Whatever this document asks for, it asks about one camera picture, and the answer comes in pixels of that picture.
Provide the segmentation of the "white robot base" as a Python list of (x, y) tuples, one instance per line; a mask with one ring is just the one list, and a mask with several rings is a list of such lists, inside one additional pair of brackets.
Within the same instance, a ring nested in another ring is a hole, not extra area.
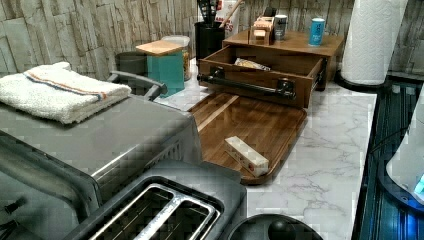
[(395, 154), (383, 166), (380, 183), (401, 204), (423, 213), (424, 96), (420, 90), (411, 123)]

